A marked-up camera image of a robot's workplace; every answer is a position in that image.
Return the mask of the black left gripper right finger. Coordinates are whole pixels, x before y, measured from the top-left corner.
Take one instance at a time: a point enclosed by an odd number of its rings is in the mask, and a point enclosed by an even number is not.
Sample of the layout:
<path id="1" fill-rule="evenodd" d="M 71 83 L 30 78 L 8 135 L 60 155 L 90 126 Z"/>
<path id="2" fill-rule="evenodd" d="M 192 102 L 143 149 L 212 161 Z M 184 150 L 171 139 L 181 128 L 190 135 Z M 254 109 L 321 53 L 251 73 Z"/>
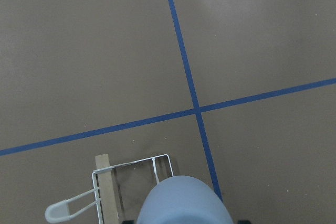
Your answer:
<path id="1" fill-rule="evenodd" d="M 237 224 L 251 224 L 249 220 L 238 220 Z"/>

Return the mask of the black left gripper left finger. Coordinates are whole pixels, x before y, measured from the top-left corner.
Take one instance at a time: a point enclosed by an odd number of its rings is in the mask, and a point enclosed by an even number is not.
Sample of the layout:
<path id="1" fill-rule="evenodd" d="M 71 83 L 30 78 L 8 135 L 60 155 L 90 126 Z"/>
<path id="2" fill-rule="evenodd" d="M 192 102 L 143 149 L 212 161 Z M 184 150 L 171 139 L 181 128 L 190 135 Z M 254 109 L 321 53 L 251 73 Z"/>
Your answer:
<path id="1" fill-rule="evenodd" d="M 122 224 L 135 224 L 135 220 L 124 220 Z"/>

